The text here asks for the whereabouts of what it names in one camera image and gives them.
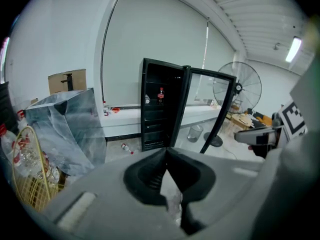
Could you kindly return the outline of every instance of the black mini fridge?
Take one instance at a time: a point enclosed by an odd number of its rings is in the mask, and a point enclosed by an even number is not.
[[[163,147],[174,147],[193,79],[210,77],[228,85],[223,105],[210,129],[209,137],[203,141],[200,153],[204,153],[217,135],[233,97],[236,78],[205,69],[180,66],[169,62],[144,58],[140,65],[141,76],[141,147],[142,151]]]

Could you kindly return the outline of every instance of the ceiling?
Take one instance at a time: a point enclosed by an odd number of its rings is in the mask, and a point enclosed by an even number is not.
[[[302,75],[314,53],[304,42],[308,18],[294,0],[213,0],[235,27],[249,60]],[[292,63],[285,61],[294,36],[302,46]]]

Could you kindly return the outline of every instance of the standing fan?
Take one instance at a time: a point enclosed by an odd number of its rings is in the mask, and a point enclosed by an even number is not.
[[[243,62],[230,62],[219,69],[218,72],[236,77],[233,90],[233,98],[229,108],[232,114],[242,114],[247,109],[253,109],[259,102],[262,92],[262,84],[258,73],[250,65]],[[213,94],[217,103],[222,106],[227,94],[229,82],[220,78],[213,79]],[[209,132],[204,134],[207,140]],[[214,147],[223,144],[219,136],[213,138],[210,143]]]

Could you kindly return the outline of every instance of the trash bin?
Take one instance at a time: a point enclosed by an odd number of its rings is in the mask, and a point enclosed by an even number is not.
[[[188,141],[193,143],[197,142],[197,140],[199,139],[203,131],[204,131],[203,127],[199,124],[191,126],[189,130],[189,134],[187,136]]]

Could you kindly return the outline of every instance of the black faucet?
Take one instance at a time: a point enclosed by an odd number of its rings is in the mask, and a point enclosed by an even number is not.
[[[72,83],[72,74],[69,73],[69,74],[64,74],[64,75],[66,75],[66,80],[62,80],[61,83],[67,82],[68,83],[68,92],[69,91],[73,91],[74,90],[74,85]]]

